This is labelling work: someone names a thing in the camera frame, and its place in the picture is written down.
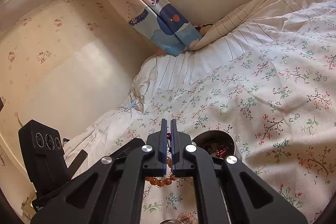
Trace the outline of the gold bangle set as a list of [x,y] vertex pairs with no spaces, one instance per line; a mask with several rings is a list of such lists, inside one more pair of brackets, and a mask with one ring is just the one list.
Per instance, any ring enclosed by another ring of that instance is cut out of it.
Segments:
[[182,212],[174,219],[165,219],[160,224],[198,224],[198,219],[191,213]]

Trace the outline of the round silver metal tin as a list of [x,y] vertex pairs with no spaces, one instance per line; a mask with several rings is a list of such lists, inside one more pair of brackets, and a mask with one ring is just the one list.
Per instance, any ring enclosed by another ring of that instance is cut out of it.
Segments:
[[234,139],[225,131],[209,130],[194,137],[192,141],[212,157],[225,159],[227,156],[235,156],[236,153]]

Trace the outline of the floral white duvet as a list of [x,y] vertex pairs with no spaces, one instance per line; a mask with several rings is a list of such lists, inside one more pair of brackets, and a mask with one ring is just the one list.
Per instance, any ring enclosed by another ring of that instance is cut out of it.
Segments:
[[304,214],[319,221],[335,194],[335,11],[297,33],[253,47],[192,84],[157,89],[144,111],[109,110],[64,147],[84,150],[84,172],[134,138],[175,119],[194,138],[229,133],[238,156]]

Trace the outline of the striped white pillow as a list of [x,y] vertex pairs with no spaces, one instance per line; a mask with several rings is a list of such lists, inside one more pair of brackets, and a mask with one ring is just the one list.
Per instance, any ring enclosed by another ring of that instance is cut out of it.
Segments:
[[124,108],[144,111],[157,89],[192,84],[253,47],[335,11],[335,0],[253,0],[207,26],[197,49],[178,56],[154,55],[142,65]]

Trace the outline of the blue whale curtain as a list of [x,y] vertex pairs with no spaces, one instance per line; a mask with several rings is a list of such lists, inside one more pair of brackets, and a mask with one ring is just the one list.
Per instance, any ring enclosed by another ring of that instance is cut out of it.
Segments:
[[140,34],[166,53],[177,56],[202,38],[168,0],[108,0]]

